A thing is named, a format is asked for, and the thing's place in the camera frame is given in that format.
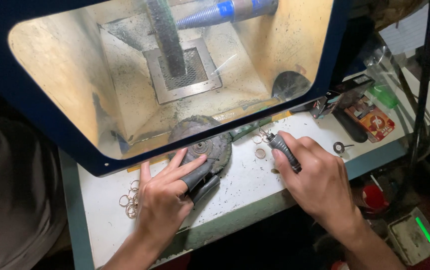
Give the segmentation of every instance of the white workbench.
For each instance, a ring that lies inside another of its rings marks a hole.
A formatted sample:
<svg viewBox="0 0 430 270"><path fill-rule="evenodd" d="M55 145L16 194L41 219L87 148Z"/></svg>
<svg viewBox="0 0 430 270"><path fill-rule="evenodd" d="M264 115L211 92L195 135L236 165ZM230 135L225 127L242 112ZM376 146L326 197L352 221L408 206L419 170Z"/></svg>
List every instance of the white workbench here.
<svg viewBox="0 0 430 270"><path fill-rule="evenodd" d="M405 76L410 87L417 94L418 81L409 72L405 72ZM397 95L401 106L409 112L410 116L407 118L404 115L400 118L395 111L392 111L390 118L396 123L396 128L379 143L367 141L358 144L353 142L332 115L315 120L309 113L297 113L267 126L274 133L284 130L296 138L309 136L332 154L335 154L332 147L337 141L344 144L355 144L354 147L347 148L346 153L342 155L347 165L349 178L352 179L404 154L404 148L397 140L412 132L410 123L413 123L415 114L401 90L397 90ZM430 91L428 108L430 110ZM402 128L404 125L409 126L408 130ZM233 143L232 156L228 166L220 174L219 187L195 206L182 225L182 228L186 227L189 230L179 234L181 236L179 239L175 239L174 246L162 255L163 258L171 259L187 250L213 242L294 204L287 193L283 192L284 186L280 175L271 172L274 166L270 149L264 143L255 144L252 141L254 134L256 132ZM254 153L258 148L265 150L264 159L255 157ZM163 161L151 165L152 175L161 171L167 163L168 161ZM77 188L77 179L70 180L70 187L65 186L77 267L81 267L82 262L90 262L91 259L93 259L95 268L102 266L133 231L134 219L129 219L125 215L125 208L119 206L119 198L128 193L130 182L139 179L139 174L139 170L131 173L125 170L98 178L78 166L80 192L73 190L67 192L68 188ZM89 236L88 243L87 239L81 235L75 235L72 229L73 223L84 222L83 215L85 215L86 227L85 224L78 224L80 229L78 232L83 234L86 230L85 233L88 233ZM89 250L91 258L78 258L76 254L83 253L79 252L79 249L86 250L85 256L88 255Z"/></svg>

